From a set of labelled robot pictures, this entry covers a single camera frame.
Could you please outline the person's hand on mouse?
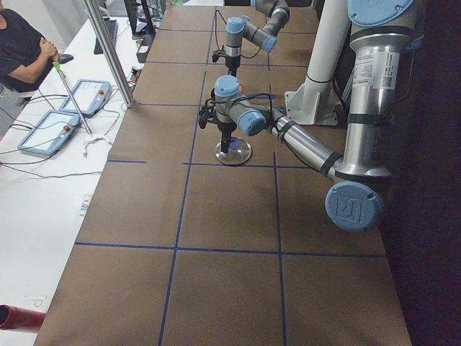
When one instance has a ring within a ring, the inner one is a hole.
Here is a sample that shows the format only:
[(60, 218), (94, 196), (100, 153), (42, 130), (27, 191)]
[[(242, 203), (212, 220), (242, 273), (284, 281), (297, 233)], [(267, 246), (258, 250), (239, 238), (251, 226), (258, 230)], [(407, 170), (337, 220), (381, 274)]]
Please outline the person's hand on mouse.
[(40, 56), (45, 57), (48, 59), (51, 59), (53, 61), (58, 60), (59, 57), (59, 52), (58, 49), (55, 47), (55, 45), (50, 42), (49, 40), (46, 40), (44, 37), (40, 38)]

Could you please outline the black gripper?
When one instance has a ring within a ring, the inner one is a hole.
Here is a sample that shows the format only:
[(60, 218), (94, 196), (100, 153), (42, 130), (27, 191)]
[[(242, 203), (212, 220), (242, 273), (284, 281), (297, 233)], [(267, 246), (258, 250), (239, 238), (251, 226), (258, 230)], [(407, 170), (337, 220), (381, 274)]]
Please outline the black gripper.
[(223, 123), (219, 121), (218, 130), (221, 132), (221, 142), (220, 142), (221, 151), (224, 154), (227, 154), (229, 152), (229, 148), (231, 144), (232, 132), (236, 130), (236, 124), (234, 122)]
[(231, 76), (237, 76), (237, 69), (241, 65), (241, 57), (240, 56), (226, 56), (225, 57), (225, 65), (228, 68), (228, 74)]

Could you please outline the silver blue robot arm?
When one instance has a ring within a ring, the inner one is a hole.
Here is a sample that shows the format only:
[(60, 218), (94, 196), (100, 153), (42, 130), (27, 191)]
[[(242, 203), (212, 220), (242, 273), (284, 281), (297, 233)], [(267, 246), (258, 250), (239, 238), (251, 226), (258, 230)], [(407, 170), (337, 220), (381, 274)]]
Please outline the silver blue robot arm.
[(271, 53), (277, 43), (279, 31), (290, 19), (290, 8), (286, 1), (251, 1), (251, 6), (269, 20), (260, 27), (246, 15), (228, 18), (224, 57), (228, 74), (231, 76), (236, 76), (241, 65), (243, 39), (253, 43), (260, 50)]
[[(255, 136), (267, 130), (301, 162), (333, 181), (325, 199), (328, 217), (340, 229), (363, 232), (381, 221), (390, 197), (391, 174), (385, 166), (386, 137), (393, 122), (400, 57), (417, 49), (423, 38), (425, 1), (326, 1), (305, 81), (285, 94), (285, 109), (256, 105), (241, 91), (236, 76), (244, 40), (272, 51), (278, 32), (288, 23), (285, 1), (253, 1), (268, 21), (256, 26), (248, 17), (231, 17), (227, 38), (214, 58), (224, 57), (228, 73), (218, 78), (199, 124), (214, 123), (221, 142), (219, 160), (227, 162), (241, 130)], [(334, 71), (345, 43), (355, 54), (350, 76), (346, 143), (339, 153), (305, 129), (333, 125)]]

